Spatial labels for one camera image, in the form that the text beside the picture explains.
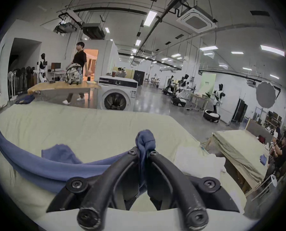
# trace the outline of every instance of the black t-shirt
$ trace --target black t-shirt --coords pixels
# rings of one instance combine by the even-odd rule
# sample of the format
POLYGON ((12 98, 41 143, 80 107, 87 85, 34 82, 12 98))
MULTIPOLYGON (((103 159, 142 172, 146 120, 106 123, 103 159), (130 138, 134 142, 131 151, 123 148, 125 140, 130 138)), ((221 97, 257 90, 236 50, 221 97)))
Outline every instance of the black t-shirt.
POLYGON ((78 51, 72 61, 74 64, 80 64, 82 67, 84 67, 84 63, 87 62, 86 60, 86 53, 84 51, 78 51))
POLYGON ((277 168, 281 168, 286 161, 286 145, 281 147, 280 150, 282 151, 282 155, 278 155, 278 157, 275 158, 275 166, 277 168))

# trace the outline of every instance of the washing machine door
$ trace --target washing machine door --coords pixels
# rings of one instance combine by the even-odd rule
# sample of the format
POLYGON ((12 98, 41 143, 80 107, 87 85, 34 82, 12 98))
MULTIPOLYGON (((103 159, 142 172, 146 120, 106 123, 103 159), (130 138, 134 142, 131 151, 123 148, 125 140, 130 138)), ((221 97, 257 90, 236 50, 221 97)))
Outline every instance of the washing machine door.
POLYGON ((130 98, 122 90, 111 89, 106 91, 101 100, 101 109, 107 110, 125 110, 130 107, 130 98))

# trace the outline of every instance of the white sneaker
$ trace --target white sneaker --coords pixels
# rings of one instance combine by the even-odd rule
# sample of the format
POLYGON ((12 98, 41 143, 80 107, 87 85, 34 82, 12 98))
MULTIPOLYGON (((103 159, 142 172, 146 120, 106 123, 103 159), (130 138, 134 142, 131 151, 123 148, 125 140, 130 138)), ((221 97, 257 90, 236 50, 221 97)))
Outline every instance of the white sneaker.
POLYGON ((63 104, 64 105, 70 105, 70 103, 67 100, 63 101, 63 104))

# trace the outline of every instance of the computer monitor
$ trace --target computer monitor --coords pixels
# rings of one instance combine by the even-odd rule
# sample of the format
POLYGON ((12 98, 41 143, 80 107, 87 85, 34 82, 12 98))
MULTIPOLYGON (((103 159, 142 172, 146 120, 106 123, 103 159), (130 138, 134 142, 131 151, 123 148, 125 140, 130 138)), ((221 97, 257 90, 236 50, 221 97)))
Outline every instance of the computer monitor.
POLYGON ((51 69, 56 70, 61 68, 61 63, 51 63, 51 69))

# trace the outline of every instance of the ceiling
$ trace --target ceiling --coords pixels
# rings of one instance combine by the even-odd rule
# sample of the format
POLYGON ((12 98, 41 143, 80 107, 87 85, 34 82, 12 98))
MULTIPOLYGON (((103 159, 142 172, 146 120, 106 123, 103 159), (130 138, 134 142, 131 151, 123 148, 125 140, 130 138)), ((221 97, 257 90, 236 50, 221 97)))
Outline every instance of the ceiling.
MULTIPOLYGON (((53 29, 59 22, 58 14, 65 11, 65 7, 69 5, 70 1, 25 0, 21 5, 24 12, 21 19, 53 29)), ((152 6, 151 0, 72 0, 69 8, 122 7, 148 12, 152 7, 152 10, 160 16, 170 1, 157 0, 157 2, 153 2, 152 6)), ((283 48, 286 53, 285 30, 273 11, 262 0, 210 0, 210 4, 209 0, 187 0, 187 3, 191 7, 194 4, 198 5, 210 15, 212 14, 213 18, 218 21, 219 31, 216 40, 218 49, 215 50, 214 59, 202 56, 201 67, 202 64, 205 66, 207 63, 209 67, 219 68, 219 63, 224 62, 228 65, 228 70, 244 72, 242 67, 250 66, 253 69, 251 74, 256 75, 258 68, 257 72, 261 76, 286 87, 286 56, 282 57, 260 49, 260 45, 265 44, 279 49, 283 48), (250 10, 267 11, 270 17, 253 16, 250 10), (239 25, 239 28, 226 28, 231 25, 239 25), (231 51, 243 51, 244 55, 232 55, 231 51), (276 75, 280 79, 274 79, 270 77, 270 74, 276 75)), ((106 35, 106 39, 113 39, 119 52, 124 53, 131 53, 138 31, 141 32, 139 39, 143 41, 153 25, 140 27, 141 21, 146 18, 145 15, 121 11, 94 11, 82 19, 85 19, 85 22, 99 23, 101 21, 100 15, 105 18, 105 23, 102 22, 101 26, 110 29, 110 34, 106 35)), ((198 38, 194 31, 176 20, 175 14, 168 13, 163 21, 157 25, 145 44, 144 48, 153 51, 154 58, 157 60, 177 52, 184 56, 186 49, 189 52, 191 40, 198 38), (171 41, 169 47, 165 45, 168 41, 171 41)), ((215 33, 207 32, 202 36, 202 40, 206 46, 214 45, 215 33)), ((197 54, 195 44, 192 44, 191 47, 190 55, 197 54)), ((121 60, 129 61, 129 57, 121 56, 121 60)), ((172 65, 182 65, 182 61, 178 60, 174 60, 172 63, 172 65)))

